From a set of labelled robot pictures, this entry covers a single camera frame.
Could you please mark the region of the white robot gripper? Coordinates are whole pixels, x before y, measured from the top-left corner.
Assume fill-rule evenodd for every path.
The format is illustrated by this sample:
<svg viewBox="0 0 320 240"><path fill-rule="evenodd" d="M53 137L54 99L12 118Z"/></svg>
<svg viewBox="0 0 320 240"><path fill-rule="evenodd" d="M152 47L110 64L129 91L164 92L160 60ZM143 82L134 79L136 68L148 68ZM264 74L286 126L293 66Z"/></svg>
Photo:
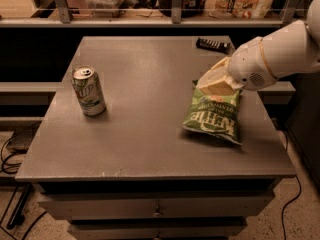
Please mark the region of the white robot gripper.
<svg viewBox="0 0 320 240"><path fill-rule="evenodd" d="M241 88L260 90L277 80L265 57L263 38L257 37L239 46L231 58L226 56L212 66L198 80L197 88L205 95L228 96Z"/></svg>

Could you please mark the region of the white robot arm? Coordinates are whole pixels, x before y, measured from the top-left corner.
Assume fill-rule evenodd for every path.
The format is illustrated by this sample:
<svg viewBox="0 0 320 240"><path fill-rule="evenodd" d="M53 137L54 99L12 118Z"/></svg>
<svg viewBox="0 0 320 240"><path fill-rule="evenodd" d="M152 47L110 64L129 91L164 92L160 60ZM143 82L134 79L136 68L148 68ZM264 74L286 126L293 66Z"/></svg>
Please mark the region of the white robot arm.
<svg viewBox="0 0 320 240"><path fill-rule="evenodd" d="M296 73L320 71L320 0L313 0L304 21L297 20L265 37L242 44L197 82L206 95L257 91Z"/></svg>

